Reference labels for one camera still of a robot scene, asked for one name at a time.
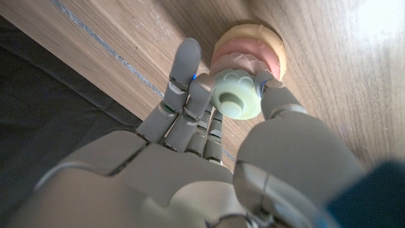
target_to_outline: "wooden board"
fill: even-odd
[[[199,72],[207,72],[213,46],[224,32],[241,23],[264,24],[280,35],[287,48],[287,87],[366,168],[388,158],[405,158],[405,4],[401,0],[1,1],[4,17],[143,119],[161,98],[121,61],[109,57],[57,4],[69,9],[161,92],[184,37],[200,42]],[[30,21],[32,15],[35,23]],[[77,58],[83,54],[86,60]],[[224,148],[232,157],[262,120],[225,119]],[[233,169],[227,156],[224,164]]]

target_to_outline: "blue object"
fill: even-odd
[[[405,227],[405,163],[384,163],[327,210],[342,227]]]

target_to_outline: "gray robotic hand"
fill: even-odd
[[[165,97],[136,134],[112,132],[43,176],[10,227],[338,227],[325,205],[363,176],[349,148],[268,71],[255,75],[263,123],[221,166],[215,80],[180,45]]]

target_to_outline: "light green knob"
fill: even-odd
[[[216,87],[211,104],[222,114],[237,120],[256,117],[261,112],[254,77],[244,70],[226,69],[214,76]]]

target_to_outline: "wooden surface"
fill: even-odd
[[[184,37],[213,47],[234,25],[262,23],[287,49],[284,82],[366,168],[405,158],[405,3],[343,1],[0,1],[0,13],[141,119],[161,99],[60,10],[61,3],[164,92]],[[249,121],[225,119],[224,148],[235,158]],[[224,156],[233,169],[233,161]]]

